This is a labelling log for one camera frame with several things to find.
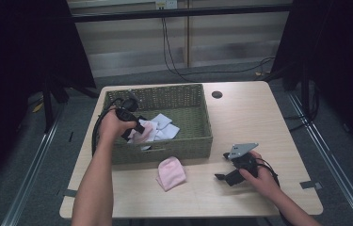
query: black curtain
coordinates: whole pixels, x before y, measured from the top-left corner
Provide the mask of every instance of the black curtain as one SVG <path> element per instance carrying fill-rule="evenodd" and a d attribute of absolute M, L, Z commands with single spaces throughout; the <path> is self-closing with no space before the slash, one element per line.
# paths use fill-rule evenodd
<path fill-rule="evenodd" d="M 65 0 L 0 1 L 0 165 L 47 76 L 95 88 L 75 25 L 47 20 L 70 16 Z"/>
<path fill-rule="evenodd" d="M 323 97 L 353 131 L 353 1 L 294 1 L 272 72 L 291 62 L 284 73 L 286 89 L 302 76 L 302 62 Z"/>

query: table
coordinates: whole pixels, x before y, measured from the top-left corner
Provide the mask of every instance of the table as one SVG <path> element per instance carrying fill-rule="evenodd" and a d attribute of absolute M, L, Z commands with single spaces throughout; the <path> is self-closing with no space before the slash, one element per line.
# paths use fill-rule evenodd
<path fill-rule="evenodd" d="M 258 142 L 255 149 L 279 174 L 281 189 L 310 215 L 323 206 L 314 188 L 302 189 L 310 181 L 282 118 L 270 87 L 265 82 L 204 83 L 213 145 L 205 159 L 181 160 L 187 182 L 165 192 L 155 181 L 159 162 L 113 166 L 113 218 L 230 218 L 279 214 L 276 207 L 244 182 L 228 186 L 215 173 L 234 170 L 223 158 L 234 143 Z M 103 88 L 77 159 L 68 189 L 77 190 L 91 159 L 91 134 L 100 114 L 104 93 L 115 89 L 138 89 L 166 85 Z M 213 91 L 222 92 L 216 99 Z M 64 197 L 63 218 L 72 216 L 72 197 Z"/>

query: wicker basket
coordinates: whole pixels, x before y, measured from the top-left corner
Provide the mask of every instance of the wicker basket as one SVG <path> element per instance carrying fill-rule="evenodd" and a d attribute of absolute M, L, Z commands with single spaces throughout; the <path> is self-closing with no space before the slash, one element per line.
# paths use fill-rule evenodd
<path fill-rule="evenodd" d="M 117 139 L 113 150 L 113 164 L 160 162 L 170 156 L 179 159 L 209 157 L 212 132 L 201 84 L 133 89 L 141 100 L 135 115 L 150 120 L 162 113 L 180 128 L 174 139 L 128 144 Z M 108 91 L 104 107 L 118 97 L 128 98 L 128 90 Z M 141 147 L 151 146 L 147 151 Z"/>

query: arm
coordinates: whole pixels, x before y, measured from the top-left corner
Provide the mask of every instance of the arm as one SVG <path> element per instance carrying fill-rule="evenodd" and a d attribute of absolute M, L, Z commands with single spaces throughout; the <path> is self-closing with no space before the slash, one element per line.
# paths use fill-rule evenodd
<path fill-rule="evenodd" d="M 262 158 L 254 151 L 251 153 L 256 158 Z M 253 177 L 245 169 L 240 169 L 240 173 L 260 194 L 270 199 L 293 225 L 320 225 L 279 188 L 268 169 L 258 167 L 258 178 Z"/>
<path fill-rule="evenodd" d="M 110 110 L 100 125 L 97 150 L 79 186 L 72 210 L 72 225 L 112 225 L 112 148 L 115 139 L 134 121 L 118 120 Z"/>

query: power strip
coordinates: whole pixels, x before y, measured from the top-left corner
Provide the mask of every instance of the power strip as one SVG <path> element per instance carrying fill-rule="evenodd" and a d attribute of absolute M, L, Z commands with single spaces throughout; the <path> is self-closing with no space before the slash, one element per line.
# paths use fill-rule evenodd
<path fill-rule="evenodd" d="M 155 7 L 158 10 L 176 9 L 177 8 L 177 0 L 156 0 Z"/>

